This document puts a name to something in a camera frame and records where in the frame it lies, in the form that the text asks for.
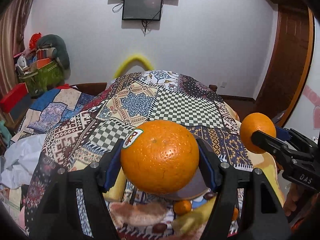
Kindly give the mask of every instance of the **blanket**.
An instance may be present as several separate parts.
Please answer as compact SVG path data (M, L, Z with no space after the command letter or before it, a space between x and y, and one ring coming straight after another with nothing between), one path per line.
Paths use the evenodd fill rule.
M195 79L170 71L128 74L112 81L106 91L81 112L49 131L26 197L26 231L34 226L37 207L51 177L59 168L68 171L83 169L91 162L99 161L119 138L125 138L138 125L159 119L185 126L195 136L205 140L221 161L237 169L253 169L247 150L240 141L239 127L220 96ZM50 119L51 122L57 123L57 120ZM24 131L36 132L45 127L39 123L28 129ZM207 202L204 195L208 191L191 200L193 208ZM76 194L82 231L92 236L82 189L77 189ZM240 210L242 199L243 191L239 190L237 205ZM165 225L162 232L154 230L152 225L135 227L116 224L120 238L158 239L174 233L170 226L176 217L172 200L142 192L128 181L123 200L133 205L162 202L167 212L161 221ZM237 227L237 221L234 221L230 233L236 232Z
M52 89L38 98L28 109L17 134L9 146L31 135L46 134L64 121L78 114L94 96L75 89ZM19 213L25 205L28 185L9 189L0 184L0 201L19 224Z

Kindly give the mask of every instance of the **checkered fabric pattern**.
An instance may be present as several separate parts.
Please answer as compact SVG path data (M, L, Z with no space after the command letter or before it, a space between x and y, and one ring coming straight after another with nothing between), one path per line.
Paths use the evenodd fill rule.
M111 151L119 138L124 139L131 130L124 128L114 121L106 121L97 126L89 141Z
M149 120L169 120L185 126L224 128L222 116L213 102L158 89Z

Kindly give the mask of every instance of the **orange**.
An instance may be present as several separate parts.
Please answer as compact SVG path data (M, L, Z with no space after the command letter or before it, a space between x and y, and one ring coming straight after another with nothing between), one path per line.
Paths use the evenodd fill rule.
M192 205L189 200L182 200L173 204L173 211L178 215L182 216L191 211Z
M240 126L240 140L250 152L262 154L266 151L255 146L251 141L251 135L258 130L276 137L276 128L270 118L261 113L253 113L249 114Z
M124 140L121 166L138 189L167 194L187 185L199 164L196 139L182 125L166 120L145 122Z
M233 209L232 221L237 220L238 215L239 215L239 210L235 207Z

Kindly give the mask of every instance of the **dole sticker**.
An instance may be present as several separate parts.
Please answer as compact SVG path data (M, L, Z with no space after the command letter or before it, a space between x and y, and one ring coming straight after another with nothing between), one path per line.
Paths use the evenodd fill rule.
M139 137L140 134L143 133L143 130L141 129L135 129L133 130L129 136L125 139L123 148L128 148L132 143Z

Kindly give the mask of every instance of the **green basket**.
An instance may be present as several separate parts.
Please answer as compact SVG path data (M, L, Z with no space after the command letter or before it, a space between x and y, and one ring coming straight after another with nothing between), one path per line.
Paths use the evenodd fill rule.
M52 61L30 74L19 75L18 78L21 83L26 83L32 97L42 95L48 90L48 86L55 87L64 80L63 72L56 61Z

